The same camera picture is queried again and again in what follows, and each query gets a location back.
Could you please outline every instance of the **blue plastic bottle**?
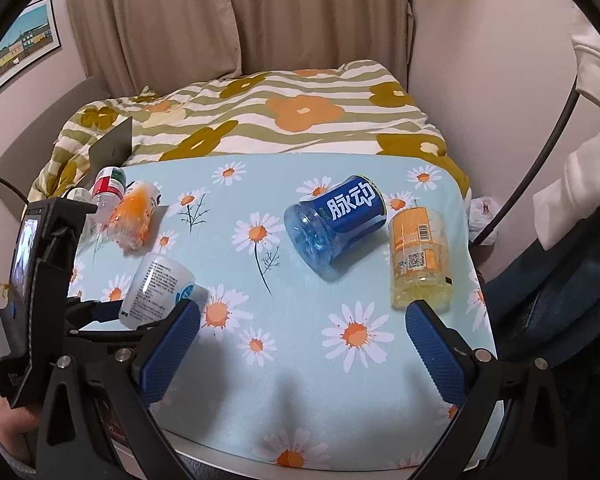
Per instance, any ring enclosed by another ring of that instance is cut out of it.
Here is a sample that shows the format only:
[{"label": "blue plastic bottle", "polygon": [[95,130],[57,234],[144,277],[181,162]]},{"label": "blue plastic bottle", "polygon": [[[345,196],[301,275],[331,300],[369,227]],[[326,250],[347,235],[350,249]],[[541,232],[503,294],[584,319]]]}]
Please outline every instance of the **blue plastic bottle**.
[{"label": "blue plastic bottle", "polygon": [[368,178],[359,175],[285,211],[286,232],[302,259],[314,269],[328,266],[385,223],[382,194]]}]

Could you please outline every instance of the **hand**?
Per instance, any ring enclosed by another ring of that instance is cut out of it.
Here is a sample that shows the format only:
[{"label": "hand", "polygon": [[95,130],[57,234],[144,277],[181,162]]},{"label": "hand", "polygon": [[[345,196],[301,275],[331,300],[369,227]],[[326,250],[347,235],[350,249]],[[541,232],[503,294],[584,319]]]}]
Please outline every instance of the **hand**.
[{"label": "hand", "polygon": [[37,405],[12,410],[7,399],[0,397],[0,444],[21,462],[31,461],[24,434],[38,428],[41,411]]}]

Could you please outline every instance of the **black cable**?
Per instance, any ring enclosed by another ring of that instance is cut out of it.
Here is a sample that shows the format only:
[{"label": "black cable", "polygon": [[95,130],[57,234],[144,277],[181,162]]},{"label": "black cable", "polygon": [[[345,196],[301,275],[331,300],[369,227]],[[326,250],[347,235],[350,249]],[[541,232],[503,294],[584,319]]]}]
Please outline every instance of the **black cable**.
[{"label": "black cable", "polygon": [[11,189],[17,196],[20,197],[20,199],[26,204],[29,205],[29,200],[27,200],[27,197],[24,196],[24,194],[17,188],[15,187],[11,182],[8,182],[6,180],[4,180],[1,176],[0,176],[0,184],[2,184],[3,186],[8,187],[9,189]]},{"label": "black cable", "polygon": [[509,199],[505,202],[504,206],[502,206],[502,209],[498,211],[497,215],[494,216],[493,220],[489,222],[487,227],[480,231],[480,234],[478,234],[477,237],[475,237],[475,240],[471,242],[472,246],[480,245],[483,241],[485,241],[486,237],[489,236],[491,232],[493,232],[497,225],[502,221],[502,219],[507,215],[511,208],[516,204],[518,199],[526,191],[526,188],[529,187],[532,180],[538,174],[538,171],[540,171],[540,169],[542,168],[542,165],[549,158],[549,155],[551,155],[551,152],[554,149],[556,142],[558,142],[558,139],[560,139],[560,136],[562,135],[565,127],[567,126],[567,123],[569,122],[569,119],[573,114],[576,104],[578,103],[580,94],[576,90],[577,84],[578,78],[576,78],[576,81],[573,82],[573,88],[571,88],[571,93],[569,94],[567,102],[564,105],[562,113],[560,114],[560,118],[558,118],[558,122],[555,124],[554,130],[551,132],[551,135],[542,147],[538,158],[536,158],[529,171],[526,172],[525,177],[522,179],[520,184],[518,184],[518,187],[512,193]]}]

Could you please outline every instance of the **picture frame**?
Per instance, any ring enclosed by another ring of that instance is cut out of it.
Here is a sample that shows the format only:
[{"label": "picture frame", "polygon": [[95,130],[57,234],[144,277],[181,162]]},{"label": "picture frame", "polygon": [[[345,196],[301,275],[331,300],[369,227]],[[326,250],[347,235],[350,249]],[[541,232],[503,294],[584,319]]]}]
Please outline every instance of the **picture frame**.
[{"label": "picture frame", "polygon": [[53,1],[29,4],[0,42],[0,90],[61,46]]}]

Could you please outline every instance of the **beige curtain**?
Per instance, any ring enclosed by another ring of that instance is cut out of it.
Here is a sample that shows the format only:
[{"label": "beige curtain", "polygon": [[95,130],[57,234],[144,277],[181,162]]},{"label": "beige curtain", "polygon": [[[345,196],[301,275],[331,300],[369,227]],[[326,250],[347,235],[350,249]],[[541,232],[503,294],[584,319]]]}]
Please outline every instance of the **beige curtain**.
[{"label": "beige curtain", "polygon": [[231,0],[243,73],[384,64],[407,84],[408,0]]},{"label": "beige curtain", "polygon": [[230,0],[67,0],[87,75],[114,96],[240,75]]}]

